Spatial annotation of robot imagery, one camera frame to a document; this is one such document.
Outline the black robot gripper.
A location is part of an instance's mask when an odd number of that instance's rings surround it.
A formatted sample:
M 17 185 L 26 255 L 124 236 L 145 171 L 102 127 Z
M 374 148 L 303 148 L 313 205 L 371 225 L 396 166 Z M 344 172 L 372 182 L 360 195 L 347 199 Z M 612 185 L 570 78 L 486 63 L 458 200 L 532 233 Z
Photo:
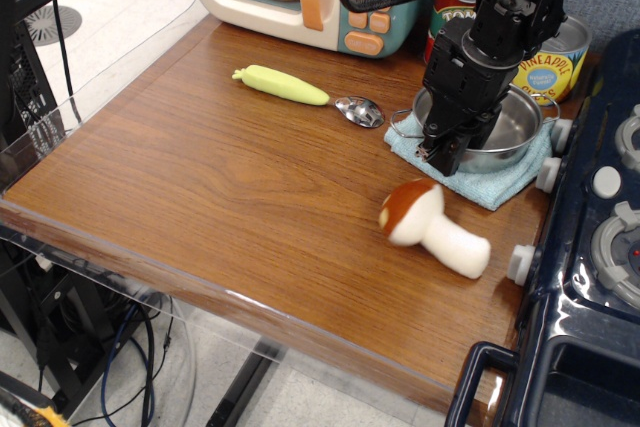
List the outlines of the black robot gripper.
M 493 132 L 521 53 L 491 57 L 471 38 L 472 19 L 453 19 L 435 38 L 423 77 L 432 106 L 423 122 L 427 139 L 416 156 L 445 177 L 454 175 L 468 146 L 482 150 Z M 429 146 L 429 140 L 437 140 Z

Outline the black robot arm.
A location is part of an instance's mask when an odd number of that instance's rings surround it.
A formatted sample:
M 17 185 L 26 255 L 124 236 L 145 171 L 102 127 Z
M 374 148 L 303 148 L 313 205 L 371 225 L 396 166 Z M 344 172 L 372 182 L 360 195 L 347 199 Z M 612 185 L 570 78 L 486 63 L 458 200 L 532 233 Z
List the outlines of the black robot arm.
M 340 0 L 365 13 L 414 0 Z M 564 0 L 476 0 L 475 18 L 454 18 L 437 34 L 423 77 L 431 109 L 419 154 L 445 176 L 466 149 L 481 148 L 519 65 L 557 34 Z

